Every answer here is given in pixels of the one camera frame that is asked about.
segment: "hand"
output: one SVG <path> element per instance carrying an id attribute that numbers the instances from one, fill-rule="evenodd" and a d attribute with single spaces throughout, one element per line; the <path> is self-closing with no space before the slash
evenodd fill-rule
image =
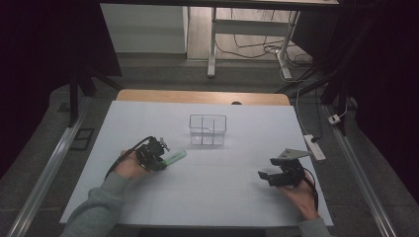
<path id="1" fill-rule="evenodd" d="M 277 187 L 277 189 L 283 191 L 286 194 L 286 196 L 299 209 L 302 216 L 304 216 L 306 220 L 320 217 L 314 206 L 314 196 L 312 189 L 305 181 L 301 181 L 298 187 L 295 188 Z"/>
<path id="2" fill-rule="evenodd" d="M 142 175 L 148 174 L 149 171 L 142 168 L 135 157 L 135 151 L 131 152 L 114 170 L 115 173 L 125 177 L 129 180 L 133 180 Z"/>

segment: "gray sleeve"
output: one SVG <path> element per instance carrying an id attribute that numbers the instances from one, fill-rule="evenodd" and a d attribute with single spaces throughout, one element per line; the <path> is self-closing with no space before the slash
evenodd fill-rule
<path id="1" fill-rule="evenodd" d="M 71 213 L 61 236 L 107 236 L 120 218 L 128 182 L 111 173 L 102 186 L 90 190 L 89 198 Z"/>
<path id="2" fill-rule="evenodd" d="M 322 218 L 303 221 L 298 227 L 302 237 L 333 237 Z"/>

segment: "wooden floor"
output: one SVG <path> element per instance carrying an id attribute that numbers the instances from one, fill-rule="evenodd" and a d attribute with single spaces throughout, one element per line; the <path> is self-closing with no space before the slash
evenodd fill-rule
<path id="1" fill-rule="evenodd" d="M 250 9 L 230 9 L 218 8 L 218 19 L 236 19 L 248 21 L 266 21 L 266 22 L 287 22 L 289 19 L 289 11 L 274 11 L 274 10 L 250 10 Z M 191 7 L 190 8 L 190 23 L 188 33 L 188 59 L 208 60 L 210 50 L 210 28 L 211 28 L 211 8 Z M 273 53 L 267 53 L 260 57 L 255 57 L 265 53 L 264 46 L 249 46 L 239 47 L 242 45 L 257 44 L 265 42 L 268 45 L 281 46 L 279 37 L 260 37 L 260 36 L 235 36 L 234 35 L 216 35 L 216 42 L 223 51 L 230 51 L 241 54 L 243 56 L 234 55 L 231 53 L 221 52 L 216 49 L 216 59 L 251 59 L 251 60 L 277 60 Z M 297 46 L 290 46 L 288 48 L 289 57 L 294 59 L 298 55 L 298 60 L 309 61 L 311 57 L 305 54 Z"/>

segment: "clear container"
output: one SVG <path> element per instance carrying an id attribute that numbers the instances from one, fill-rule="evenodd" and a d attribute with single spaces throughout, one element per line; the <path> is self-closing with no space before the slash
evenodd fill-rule
<path id="1" fill-rule="evenodd" d="M 191 115 L 189 118 L 191 144 L 224 145 L 227 117 L 216 115 Z"/>

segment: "person's arm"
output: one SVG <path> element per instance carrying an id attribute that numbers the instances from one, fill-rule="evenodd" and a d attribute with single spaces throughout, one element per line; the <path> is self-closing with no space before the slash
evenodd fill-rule
<path id="1" fill-rule="evenodd" d="M 71 213 L 61 236 L 107 236 L 120 218 L 129 180 L 146 173 L 132 152 L 101 187 L 90 190 L 88 199 Z"/>
<path id="2" fill-rule="evenodd" d="M 304 217 L 305 221 L 298 224 L 302 237 L 333 237 L 315 209 L 313 193 L 306 182 L 302 181 L 295 188 L 278 187 L 278 189 L 285 193 Z"/>

